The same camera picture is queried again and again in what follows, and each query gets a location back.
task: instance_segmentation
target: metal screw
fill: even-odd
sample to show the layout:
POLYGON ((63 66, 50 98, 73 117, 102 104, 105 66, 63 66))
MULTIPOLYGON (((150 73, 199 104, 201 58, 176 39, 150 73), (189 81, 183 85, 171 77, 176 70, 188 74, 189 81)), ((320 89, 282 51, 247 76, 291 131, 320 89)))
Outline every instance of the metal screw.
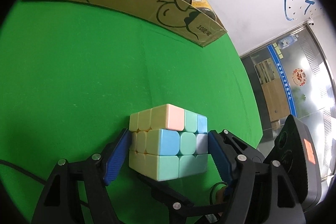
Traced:
POLYGON ((238 158, 240 161, 245 161, 245 160, 247 160, 247 157, 246 157, 245 155, 243 155, 243 154, 238 155, 237 158, 238 158))
POLYGON ((173 204, 173 208, 174 208, 175 210, 179 210, 179 209, 181 209, 181 203, 180 203, 180 202, 175 202, 175 203, 173 204))
POLYGON ((60 160, 57 162, 57 164, 60 165, 60 166, 62 166, 62 165, 64 165, 66 162, 67 162, 67 161, 66 161, 65 159, 60 159, 60 160))
POLYGON ((275 166, 275 167, 279 167, 281 164, 278 160, 274 160, 272 161, 272 164, 275 166))
POLYGON ((93 160, 99 160, 101 158, 101 155, 99 153, 95 153, 92 155, 93 160))

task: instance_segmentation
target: pastel rubik's cube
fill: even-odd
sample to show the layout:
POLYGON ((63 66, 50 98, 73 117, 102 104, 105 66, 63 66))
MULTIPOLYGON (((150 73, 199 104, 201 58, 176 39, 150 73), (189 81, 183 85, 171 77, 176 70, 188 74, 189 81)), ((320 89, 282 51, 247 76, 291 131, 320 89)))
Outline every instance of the pastel rubik's cube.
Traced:
POLYGON ((166 104, 130 116, 129 167, 157 181, 207 171, 205 116, 166 104))

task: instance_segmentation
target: green screen backdrop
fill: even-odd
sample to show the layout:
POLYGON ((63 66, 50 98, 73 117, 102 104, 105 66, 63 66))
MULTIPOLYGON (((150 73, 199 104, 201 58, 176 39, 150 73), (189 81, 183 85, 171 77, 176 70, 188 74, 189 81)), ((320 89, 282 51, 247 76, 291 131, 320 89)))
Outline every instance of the green screen backdrop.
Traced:
MULTIPOLYGON (((0 33, 0 159, 47 179, 60 158, 84 160, 128 126, 129 115, 170 103, 208 117, 256 147, 262 129, 252 88, 229 39, 205 48, 144 20, 67 2, 18 2, 0 33)), ((167 208, 124 163, 107 187, 126 224, 168 223, 167 208)), ((196 205, 221 181, 170 181, 196 205)), ((0 177, 30 221, 43 186, 6 166, 0 177)), ((85 197, 80 183, 81 198, 85 197)), ((92 222, 83 208, 87 223, 92 222)))

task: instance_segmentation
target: black device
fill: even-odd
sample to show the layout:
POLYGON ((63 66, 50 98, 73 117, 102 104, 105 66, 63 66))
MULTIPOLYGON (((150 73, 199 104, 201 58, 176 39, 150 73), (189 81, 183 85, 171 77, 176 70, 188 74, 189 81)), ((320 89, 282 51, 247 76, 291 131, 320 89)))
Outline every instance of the black device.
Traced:
MULTIPOLYGON (((170 224, 185 224, 192 216, 201 216, 197 224, 209 223, 211 215, 218 224, 305 223, 304 210, 317 203, 321 185, 316 151, 301 121, 288 116, 266 159, 228 130, 211 130, 208 142, 221 179, 228 185, 221 204, 195 206, 166 182, 138 174, 151 188, 152 197, 168 208, 170 224)), ((49 176, 31 223, 84 224, 78 180, 84 181, 95 224, 122 223, 105 186, 116 179, 130 143, 131 133, 123 129, 100 154, 74 163, 61 159, 49 176)))

